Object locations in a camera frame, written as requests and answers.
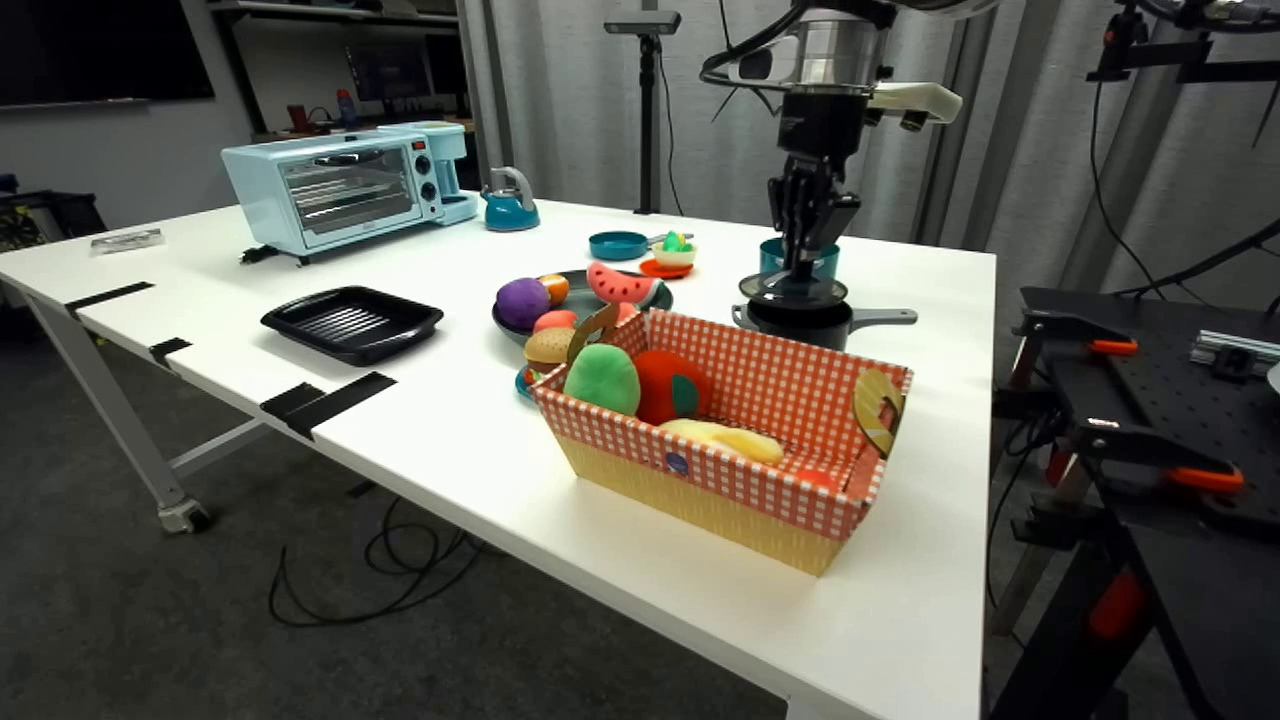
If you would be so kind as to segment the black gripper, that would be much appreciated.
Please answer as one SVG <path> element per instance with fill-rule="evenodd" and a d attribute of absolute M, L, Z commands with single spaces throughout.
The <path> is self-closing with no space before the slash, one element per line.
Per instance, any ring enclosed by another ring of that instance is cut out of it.
<path fill-rule="evenodd" d="M 767 182 L 773 225 L 783 231 L 783 276 L 835 280 L 842 231 L 853 225 L 862 201 L 844 188 L 844 167 L 862 148 L 863 100 L 862 95 L 783 95 L 776 145 L 783 174 Z"/>

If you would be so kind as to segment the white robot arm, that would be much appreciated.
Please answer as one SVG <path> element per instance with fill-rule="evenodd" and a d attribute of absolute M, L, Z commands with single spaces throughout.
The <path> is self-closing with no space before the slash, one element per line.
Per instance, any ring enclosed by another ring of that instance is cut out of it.
<path fill-rule="evenodd" d="M 767 186 L 783 237 L 783 276 L 810 280 L 821 249 L 835 243 L 862 201 L 844 167 L 870 123 L 896 118 L 910 133 L 951 123 L 964 95 L 935 81 L 896 81 L 885 37 L 902 13 L 974 21 L 998 0 L 788 0 L 755 37 L 714 51 L 705 83 L 776 92 L 783 174 Z"/>

